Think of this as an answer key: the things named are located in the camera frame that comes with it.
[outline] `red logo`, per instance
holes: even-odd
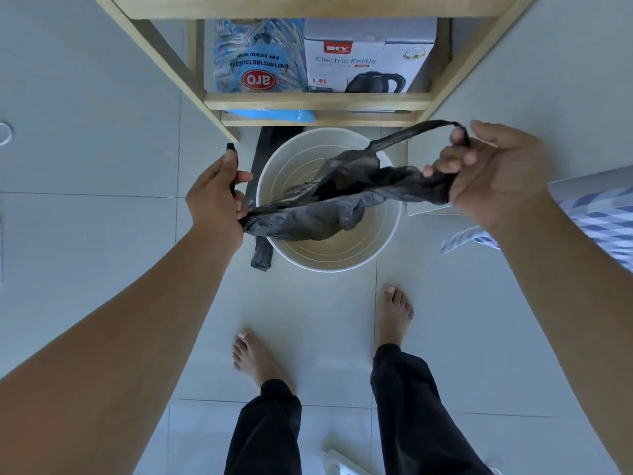
[[[349,55],[352,53],[352,42],[323,42],[323,53]]]
[[[251,90],[268,90],[275,86],[275,76],[264,70],[249,70],[242,75],[242,83]]]

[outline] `forearm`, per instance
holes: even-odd
[[[542,192],[491,230],[594,429],[633,472],[633,276]]]
[[[233,250],[192,230],[0,382],[0,472],[131,473]]]

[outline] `bare foot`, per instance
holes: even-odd
[[[402,290],[386,287],[378,307],[378,337],[376,348],[385,343],[400,344],[405,339],[411,320],[413,307]]]
[[[233,343],[233,367],[261,388],[264,382],[279,379],[294,393],[290,379],[270,356],[266,347],[250,330],[242,329]]]

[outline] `wooden shelf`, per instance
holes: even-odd
[[[413,113],[353,113],[348,111],[315,111],[314,123],[278,119],[252,119],[233,113],[222,113],[225,127],[410,127]]]
[[[314,110],[319,127],[407,127],[428,119],[534,0],[96,0],[130,38],[232,142],[236,127],[304,125],[249,119],[225,110]],[[429,93],[207,93],[204,19],[436,16]],[[450,18],[483,17],[479,32],[451,58]],[[148,19],[187,20],[186,63]],[[363,110],[396,110],[370,113]]]
[[[429,93],[207,93],[212,110],[425,110]]]
[[[131,19],[491,17],[515,0],[114,0]]]

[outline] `pant leg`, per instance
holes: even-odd
[[[301,403],[281,380],[268,380],[242,408],[224,475],[301,475]]]
[[[423,359],[384,344],[371,381],[387,475],[490,475],[442,405]]]

